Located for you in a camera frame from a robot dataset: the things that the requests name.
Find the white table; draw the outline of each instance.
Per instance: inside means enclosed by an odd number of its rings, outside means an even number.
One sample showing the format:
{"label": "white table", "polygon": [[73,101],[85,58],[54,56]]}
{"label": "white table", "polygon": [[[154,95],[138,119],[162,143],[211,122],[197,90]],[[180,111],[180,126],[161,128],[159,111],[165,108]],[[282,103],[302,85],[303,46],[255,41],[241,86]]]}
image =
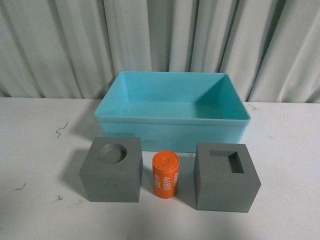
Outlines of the white table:
{"label": "white table", "polygon": [[320,104],[245,103],[241,143],[262,185],[249,213],[235,213],[195,210],[187,153],[176,197],[154,195],[155,153],[143,152],[139,203],[87,201],[78,173],[102,136],[99,103],[0,98],[0,239],[320,239]]}

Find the gray curtain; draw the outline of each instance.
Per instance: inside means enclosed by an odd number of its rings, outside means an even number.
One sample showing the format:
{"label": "gray curtain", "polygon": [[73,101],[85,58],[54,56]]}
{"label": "gray curtain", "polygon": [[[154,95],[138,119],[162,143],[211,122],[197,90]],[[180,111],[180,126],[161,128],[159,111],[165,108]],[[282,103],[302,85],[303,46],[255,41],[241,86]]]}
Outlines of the gray curtain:
{"label": "gray curtain", "polygon": [[121,71],[228,73],[320,103],[319,0],[0,0],[0,96],[102,98]]}

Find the plastic bin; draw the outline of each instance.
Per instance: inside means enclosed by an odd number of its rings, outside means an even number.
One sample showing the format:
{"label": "plastic bin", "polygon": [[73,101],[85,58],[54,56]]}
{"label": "plastic bin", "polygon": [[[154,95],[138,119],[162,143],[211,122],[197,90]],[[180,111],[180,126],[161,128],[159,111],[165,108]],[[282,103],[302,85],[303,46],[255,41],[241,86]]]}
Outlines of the plastic bin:
{"label": "plastic bin", "polygon": [[198,72],[121,72],[94,115],[105,137],[185,153],[239,143],[251,119],[227,74]]}

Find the orange can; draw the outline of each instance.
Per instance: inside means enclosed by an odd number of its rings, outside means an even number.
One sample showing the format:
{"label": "orange can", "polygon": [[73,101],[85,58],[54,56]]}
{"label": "orange can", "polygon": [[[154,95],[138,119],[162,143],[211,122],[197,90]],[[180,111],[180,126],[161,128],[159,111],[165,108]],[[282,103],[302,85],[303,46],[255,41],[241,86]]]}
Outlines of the orange can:
{"label": "orange can", "polygon": [[178,191],[180,160],[172,151],[160,151],[153,156],[153,186],[162,199],[172,198]]}

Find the gray cube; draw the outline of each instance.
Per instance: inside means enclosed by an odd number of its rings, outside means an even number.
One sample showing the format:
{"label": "gray cube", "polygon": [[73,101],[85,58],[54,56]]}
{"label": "gray cube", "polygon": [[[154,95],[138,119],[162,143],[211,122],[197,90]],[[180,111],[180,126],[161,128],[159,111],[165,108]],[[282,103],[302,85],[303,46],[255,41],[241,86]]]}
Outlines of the gray cube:
{"label": "gray cube", "polygon": [[139,202],[143,160],[138,137],[96,137],[79,175],[90,202]]}
{"label": "gray cube", "polygon": [[261,186],[245,144],[198,143],[193,174],[197,210],[247,213]]}

